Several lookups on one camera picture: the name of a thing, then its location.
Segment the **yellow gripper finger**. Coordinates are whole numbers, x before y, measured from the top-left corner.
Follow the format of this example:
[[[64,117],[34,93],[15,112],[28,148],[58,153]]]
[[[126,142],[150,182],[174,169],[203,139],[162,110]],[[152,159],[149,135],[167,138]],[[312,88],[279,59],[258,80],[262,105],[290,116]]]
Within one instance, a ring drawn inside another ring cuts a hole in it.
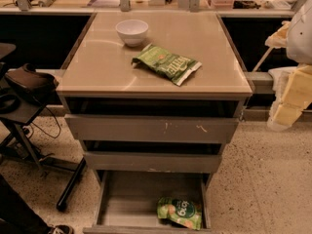
[[[267,126],[273,131],[290,128],[312,103],[312,66],[300,64],[289,77],[286,86],[275,92]]]
[[[290,24],[289,21],[284,20],[282,26],[265,40],[265,45],[275,49],[286,48]]]

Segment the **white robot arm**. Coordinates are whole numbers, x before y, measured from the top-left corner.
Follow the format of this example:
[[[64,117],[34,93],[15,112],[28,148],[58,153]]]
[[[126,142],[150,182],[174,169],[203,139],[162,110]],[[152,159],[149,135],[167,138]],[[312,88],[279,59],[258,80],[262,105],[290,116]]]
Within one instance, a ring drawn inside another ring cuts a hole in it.
[[[306,0],[291,21],[284,21],[265,45],[285,48],[287,57],[298,63],[295,69],[271,71],[273,101],[267,126],[274,131],[290,128],[312,103],[312,0]]]

